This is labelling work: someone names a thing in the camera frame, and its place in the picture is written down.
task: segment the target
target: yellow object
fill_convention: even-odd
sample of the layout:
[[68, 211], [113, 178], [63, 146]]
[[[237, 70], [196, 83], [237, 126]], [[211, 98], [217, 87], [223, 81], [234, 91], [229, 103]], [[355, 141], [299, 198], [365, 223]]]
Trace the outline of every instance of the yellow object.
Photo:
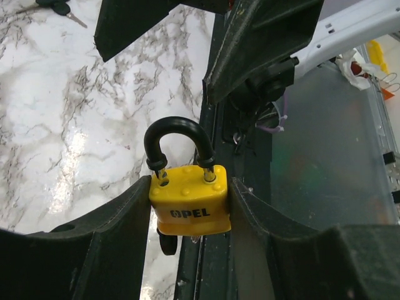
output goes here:
[[226, 170], [223, 166], [214, 166], [214, 171], [216, 179], [206, 182], [199, 166], [169, 169], [166, 186], [160, 186], [153, 175], [149, 199], [161, 233], [203, 236], [231, 230]]
[[382, 71], [389, 74], [388, 65], [385, 63], [381, 45], [377, 41], [369, 41], [366, 45], [371, 62], [380, 66]]

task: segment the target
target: black handle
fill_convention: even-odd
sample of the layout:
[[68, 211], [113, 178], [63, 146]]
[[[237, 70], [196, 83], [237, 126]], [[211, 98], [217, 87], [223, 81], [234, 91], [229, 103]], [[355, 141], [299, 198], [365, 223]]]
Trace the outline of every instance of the black handle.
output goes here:
[[151, 124], [144, 135], [144, 150], [150, 170], [159, 171], [167, 166], [167, 158], [161, 152], [160, 139], [170, 133], [183, 134], [195, 143], [197, 164], [200, 167], [208, 169], [215, 165], [211, 141], [198, 123], [185, 117], [165, 117]]

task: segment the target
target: cable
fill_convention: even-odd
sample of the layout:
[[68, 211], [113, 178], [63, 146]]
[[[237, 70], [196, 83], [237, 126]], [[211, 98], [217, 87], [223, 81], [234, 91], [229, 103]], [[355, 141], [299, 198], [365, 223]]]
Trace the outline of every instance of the cable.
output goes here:
[[272, 102], [272, 104], [275, 106], [275, 109], [278, 113], [279, 116], [279, 124], [275, 128], [270, 128], [262, 125], [258, 125], [257, 127], [263, 131], [266, 131], [267, 133], [280, 133], [284, 131], [284, 125], [286, 122], [286, 119], [288, 118], [288, 97], [283, 94], [283, 116], [281, 115], [281, 112], [279, 110], [278, 105], [275, 102]]

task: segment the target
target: marble table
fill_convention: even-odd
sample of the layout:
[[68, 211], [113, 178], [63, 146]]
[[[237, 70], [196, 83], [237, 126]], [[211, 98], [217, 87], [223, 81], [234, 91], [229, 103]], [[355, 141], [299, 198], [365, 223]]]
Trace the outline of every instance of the marble table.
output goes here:
[[[199, 118], [214, 20], [178, 6], [103, 63], [100, 0], [69, 2], [87, 29], [47, 9], [14, 14], [28, 4], [0, 1], [0, 227], [23, 234], [78, 218], [149, 174], [143, 136], [155, 120]], [[191, 162], [186, 137], [161, 144], [171, 167]], [[179, 256], [161, 254], [155, 228], [152, 215], [142, 300], [174, 293]]]

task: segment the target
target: padlock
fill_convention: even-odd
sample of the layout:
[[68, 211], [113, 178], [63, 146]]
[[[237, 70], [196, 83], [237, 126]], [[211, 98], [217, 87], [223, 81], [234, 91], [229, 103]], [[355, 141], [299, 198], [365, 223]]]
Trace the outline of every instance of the padlock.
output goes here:
[[[197, 166], [166, 171], [167, 159], [160, 139], [170, 133], [191, 138], [197, 149]], [[155, 174], [149, 192], [157, 226], [167, 236], [203, 236], [231, 230], [228, 179], [204, 129], [184, 117], [165, 117], [153, 123], [144, 136], [147, 165]]]

